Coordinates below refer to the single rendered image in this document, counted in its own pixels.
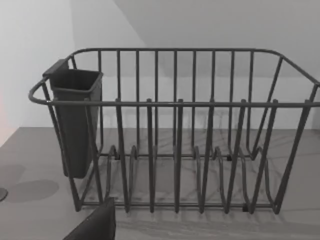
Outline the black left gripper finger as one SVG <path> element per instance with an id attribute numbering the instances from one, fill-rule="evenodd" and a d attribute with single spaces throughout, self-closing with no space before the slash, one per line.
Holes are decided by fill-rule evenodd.
<path id="1" fill-rule="evenodd" d="M 115 199 L 108 197 L 62 240 L 115 240 Z"/>

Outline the dark grey utensil cup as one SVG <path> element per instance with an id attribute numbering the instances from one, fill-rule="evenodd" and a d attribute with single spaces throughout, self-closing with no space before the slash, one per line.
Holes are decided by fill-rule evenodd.
<path id="1" fill-rule="evenodd" d="M 65 59 L 59 59 L 43 76 L 49 77 L 50 88 L 56 100 L 82 102 L 102 99 L 102 72 L 70 69 Z M 71 177 L 83 179 L 92 161 L 85 107 L 60 105 L 57 108 L 65 133 Z"/>

